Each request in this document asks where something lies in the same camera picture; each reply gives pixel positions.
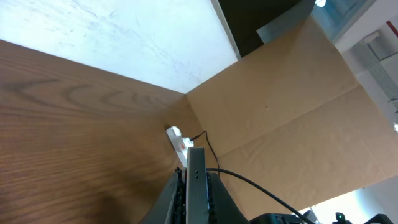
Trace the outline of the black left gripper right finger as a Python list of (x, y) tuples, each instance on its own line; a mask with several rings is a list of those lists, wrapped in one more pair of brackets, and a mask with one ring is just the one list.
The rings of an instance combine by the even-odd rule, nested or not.
[(248, 224), (216, 173), (207, 172), (209, 222), (211, 224)]

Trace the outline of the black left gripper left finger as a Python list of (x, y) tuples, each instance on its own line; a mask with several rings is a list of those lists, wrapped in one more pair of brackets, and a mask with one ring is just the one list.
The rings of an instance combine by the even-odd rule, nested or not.
[(186, 224), (186, 168), (177, 167), (140, 224)]

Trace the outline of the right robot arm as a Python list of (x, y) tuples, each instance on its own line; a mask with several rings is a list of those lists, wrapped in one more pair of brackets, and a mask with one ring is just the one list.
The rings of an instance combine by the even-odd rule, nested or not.
[[(318, 222), (318, 219), (315, 217), (312, 217), (311, 219), (309, 217), (304, 217), (304, 219), (301, 219), (297, 215), (288, 215), (288, 214), (279, 214), (279, 213), (267, 213), (250, 220), (249, 223), (250, 224), (309, 224), (309, 223), (320, 224)], [(393, 222), (387, 215), (380, 213), (376, 214), (368, 221), (364, 222), (364, 224), (372, 224), (372, 223), (393, 224)], [(352, 222), (346, 219), (343, 213), (336, 212), (335, 221), (333, 221), (332, 224), (352, 224)]]

